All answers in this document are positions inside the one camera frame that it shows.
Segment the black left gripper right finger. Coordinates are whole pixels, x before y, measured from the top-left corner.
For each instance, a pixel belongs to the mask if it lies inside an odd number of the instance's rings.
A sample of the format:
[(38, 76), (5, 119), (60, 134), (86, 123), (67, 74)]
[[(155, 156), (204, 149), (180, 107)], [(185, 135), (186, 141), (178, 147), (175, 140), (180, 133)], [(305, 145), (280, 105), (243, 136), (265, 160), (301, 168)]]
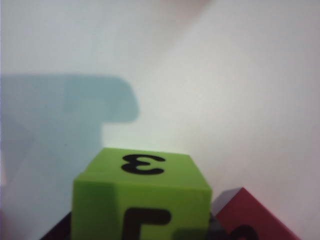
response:
[(210, 240), (230, 240), (230, 236), (223, 229), (215, 216), (210, 213), (209, 219), (209, 239)]

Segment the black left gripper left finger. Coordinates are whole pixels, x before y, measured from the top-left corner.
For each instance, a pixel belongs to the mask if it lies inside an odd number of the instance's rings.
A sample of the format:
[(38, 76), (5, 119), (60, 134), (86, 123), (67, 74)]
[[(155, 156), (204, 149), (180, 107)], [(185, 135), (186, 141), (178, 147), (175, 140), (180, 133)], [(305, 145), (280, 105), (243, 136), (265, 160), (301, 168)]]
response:
[(52, 229), (50, 229), (40, 240), (70, 240), (71, 239), (71, 219), (69, 212)]

